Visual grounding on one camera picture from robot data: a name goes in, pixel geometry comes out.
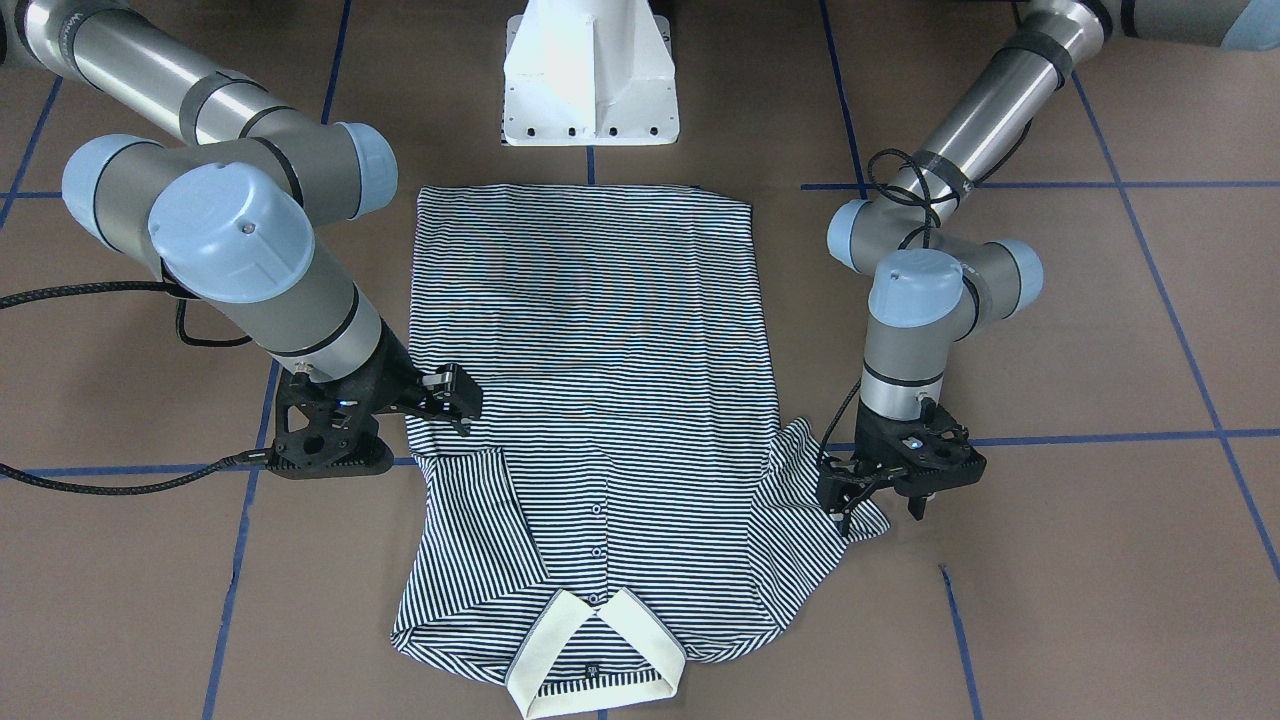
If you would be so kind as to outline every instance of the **striped shirt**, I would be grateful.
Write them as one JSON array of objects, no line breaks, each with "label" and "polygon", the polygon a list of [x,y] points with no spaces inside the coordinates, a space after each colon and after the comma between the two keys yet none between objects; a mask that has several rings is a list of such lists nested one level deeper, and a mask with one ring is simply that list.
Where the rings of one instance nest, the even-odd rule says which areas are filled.
[{"label": "striped shirt", "polygon": [[[421,191],[413,361],[485,398],[466,438],[408,421],[398,651],[538,717],[671,697],[787,628],[847,541],[781,427],[750,222],[689,187]],[[851,538],[887,527],[868,502]]]}]

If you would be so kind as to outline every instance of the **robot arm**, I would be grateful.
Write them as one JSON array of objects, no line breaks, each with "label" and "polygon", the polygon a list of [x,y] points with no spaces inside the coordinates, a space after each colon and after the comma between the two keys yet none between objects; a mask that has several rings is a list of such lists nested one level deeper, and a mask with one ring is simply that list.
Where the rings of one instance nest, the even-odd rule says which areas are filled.
[{"label": "robot arm", "polygon": [[[113,95],[187,146],[113,135],[63,174],[72,215],[156,279],[239,325],[284,369],[268,469],[374,474],[392,454],[379,413],[462,433],[483,392],[447,364],[430,374],[315,236],[390,202],[397,164],[374,128],[321,126],[220,68],[116,0],[0,0],[5,63],[37,64]],[[289,410],[306,418],[289,428]]]},{"label": "robot arm", "polygon": [[856,450],[849,462],[824,459],[819,483],[822,505],[846,521],[859,502],[890,487],[910,498],[919,520],[933,492],[982,477],[986,459],[938,404],[947,352],[1032,304],[1043,266],[1023,242],[975,245],[934,228],[998,169],[1076,65],[1116,28],[1226,49],[1280,44],[1275,0],[1032,0],[1024,15],[929,140],[882,186],[881,199],[849,202],[828,228],[831,254],[874,277]]}]

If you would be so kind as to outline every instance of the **black cable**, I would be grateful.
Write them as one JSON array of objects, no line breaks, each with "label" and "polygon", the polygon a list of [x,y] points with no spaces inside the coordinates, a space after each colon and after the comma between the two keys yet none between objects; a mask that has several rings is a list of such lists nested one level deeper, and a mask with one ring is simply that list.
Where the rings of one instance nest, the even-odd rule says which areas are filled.
[{"label": "black cable", "polygon": [[191,337],[187,334],[187,300],[178,300],[178,311],[174,313],[173,328],[178,333],[178,340],[192,346],[192,347],[239,347],[253,342],[253,338],[248,336],[238,337],[234,340],[206,340],[202,337]]},{"label": "black cable", "polygon": [[205,465],[204,468],[196,470],[195,473],[187,473],[180,478],[174,478],[172,480],[165,480],[163,483],[152,483],[148,486],[110,487],[110,486],[81,486],[76,483],[64,483],[60,480],[41,478],[40,475],[32,475],[31,473],[24,473],[22,470],[18,470],[17,468],[10,468],[4,462],[0,462],[0,475],[8,475],[18,480],[19,483],[26,483],[28,486],[35,486],[37,488],[55,489],[58,492],[73,492],[79,495],[109,495],[109,496],[150,495],[154,492],[173,489],[175,487],[180,487],[187,483],[193,483],[200,478],[211,475],[219,470],[227,470],[229,468],[237,468],[239,465],[265,465],[268,456],[269,451],[266,450],[247,450],[238,455],[230,455],[223,457],[218,462]]},{"label": "black cable", "polygon": [[831,419],[831,424],[827,425],[827,432],[822,434],[822,445],[818,446],[819,466],[822,465],[823,459],[827,457],[827,443],[831,442],[831,433],[836,432],[836,425],[840,424],[840,419],[845,415],[845,410],[849,407],[849,404],[854,401],[854,397],[858,395],[858,389],[861,387],[863,380],[859,378],[858,382],[854,383],[854,388],[845,396],[845,401],[840,404],[840,410],[836,410],[836,415]]},{"label": "black cable", "polygon": [[[99,295],[104,292],[124,292],[124,291],[145,291],[145,292],[164,292],[179,301],[179,307],[186,304],[187,300],[195,299],[193,295],[187,292],[179,284],[166,283],[166,282],[147,282],[147,281],[116,281],[116,282],[99,282],[99,283],[83,283],[83,284],[67,284],[59,287],[46,287],[42,290],[29,290],[26,292],[18,292],[14,295],[6,295],[0,297],[0,310],[8,310],[9,307],[17,307],[18,305],[26,305],[27,302],[36,302],[38,300],[52,300],[55,297],[73,297],[78,295]],[[182,332],[182,315],[179,314],[179,337],[186,334]],[[184,486],[187,483],[193,483],[200,478],[211,475],[219,470],[225,470],[228,468],[236,468],[239,465],[265,465],[269,460],[269,451],[266,450],[247,450],[238,455],[230,455],[223,457],[221,460],[205,465],[204,468],[196,470],[195,473],[187,473],[179,478],[173,478],[172,480],[165,480],[163,483],[152,483],[147,486],[131,486],[131,487],[109,487],[109,486],[82,486],[76,483],[64,483],[60,480],[52,480],[49,478],[41,478],[40,475],[32,475],[17,468],[10,468],[4,462],[0,462],[0,475],[6,475],[18,480],[19,483],[26,483],[38,488],[55,489],[59,492],[74,492],[82,495],[110,495],[110,496],[127,496],[127,495],[148,495],[152,492],[161,492],[172,489],[175,487]]]},{"label": "black cable", "polygon": [[[1032,132],[1032,122],[1033,120],[1027,120],[1027,124],[1023,127],[1023,132],[1021,135],[1018,136],[1018,140],[1014,141],[1014,143],[1009,147],[1009,150],[1000,158],[1000,160],[996,161],[995,165],[991,167],[989,170],[987,170],[986,173],[983,173],[980,178],[974,181],[975,186],[980,186],[982,183],[991,179],[991,176],[996,174],[1001,168],[1004,168],[1005,163],[1007,163],[1014,156],[1014,154],[1018,152],[1018,150],[1023,146],[1023,142],[1027,141],[1027,136],[1030,135]],[[911,192],[910,190],[906,190],[905,187],[899,184],[888,184],[879,182],[879,179],[876,178],[876,163],[883,158],[897,158],[899,160],[901,160],[902,164],[899,165],[899,170],[910,169],[911,173],[915,176],[915,182],[919,183],[920,191],[924,195]],[[933,191],[929,190],[929,183],[925,182],[924,179],[924,169],[920,168],[920,164],[916,163],[914,158],[908,155],[905,151],[899,150],[897,147],[887,147],[872,155],[870,160],[867,161],[867,179],[876,188],[876,191],[881,193],[881,197],[884,197],[890,202],[895,202],[897,205],[905,205],[908,208],[920,208],[924,210],[924,222],[920,224],[920,227],[915,228],[914,231],[908,233],[906,237],[902,238],[902,242],[900,242],[897,246],[899,250],[906,250],[908,247],[910,247],[911,241],[914,241],[918,236],[923,236],[920,240],[920,245],[924,247],[929,247],[931,232],[934,228],[942,227],[942,218],[938,217],[938,213],[937,210],[933,209],[933,206],[940,205],[942,202],[950,202],[952,200],[955,201],[960,200],[960,196],[955,191],[951,191],[941,197],[933,197]]]},{"label": "black cable", "polygon": [[27,302],[36,302],[37,300],[52,300],[55,297],[73,297],[77,295],[97,295],[102,292],[125,292],[125,291],[164,292],[173,297],[187,299],[187,300],[195,297],[193,295],[187,292],[184,287],[175,283],[148,282],[148,281],[116,281],[116,282],[101,282],[101,283],[64,284],[58,287],[28,290],[26,292],[6,295],[4,297],[0,297],[0,310],[8,310],[9,307],[17,307],[18,305],[24,305]]}]

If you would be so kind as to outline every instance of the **brown floor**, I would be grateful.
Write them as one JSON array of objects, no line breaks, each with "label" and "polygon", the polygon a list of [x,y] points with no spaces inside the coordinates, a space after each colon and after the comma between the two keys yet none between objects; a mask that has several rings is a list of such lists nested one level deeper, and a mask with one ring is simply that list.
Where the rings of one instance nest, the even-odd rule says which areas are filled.
[{"label": "brown floor", "polygon": [[[389,137],[401,193],[324,236],[398,329],[416,186],[695,183],[750,201],[783,415],[819,427],[865,331],[869,282],[823,240],[858,192],[854,156],[919,143],[1012,27],[1004,3],[681,3],[680,142],[593,156],[498,142],[518,0],[355,0],[344,36],[339,0],[136,5],[315,117],[342,47],[332,117]],[[922,524],[883,498],[895,529],[788,634],[616,717],[1280,716],[1280,51],[1117,41],[1079,79],[948,223],[1029,241],[1050,278],[952,354],[947,404],[987,477]],[[0,72],[0,293],[143,278],[47,193],[90,138],[160,132],[38,72]],[[0,460],[133,484],[261,442],[265,355],[180,346],[170,311],[119,295],[6,313]],[[137,500],[0,482],[0,717],[517,717],[500,688],[387,642],[422,502],[403,466],[228,471]]]}]

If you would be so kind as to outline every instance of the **white metal stand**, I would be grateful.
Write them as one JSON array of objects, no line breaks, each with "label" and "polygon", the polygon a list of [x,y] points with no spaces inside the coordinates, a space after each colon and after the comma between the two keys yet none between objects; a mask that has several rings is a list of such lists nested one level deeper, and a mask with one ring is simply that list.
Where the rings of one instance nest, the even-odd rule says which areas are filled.
[{"label": "white metal stand", "polygon": [[509,145],[667,145],[680,135],[671,26],[645,0],[529,0],[507,23]]}]

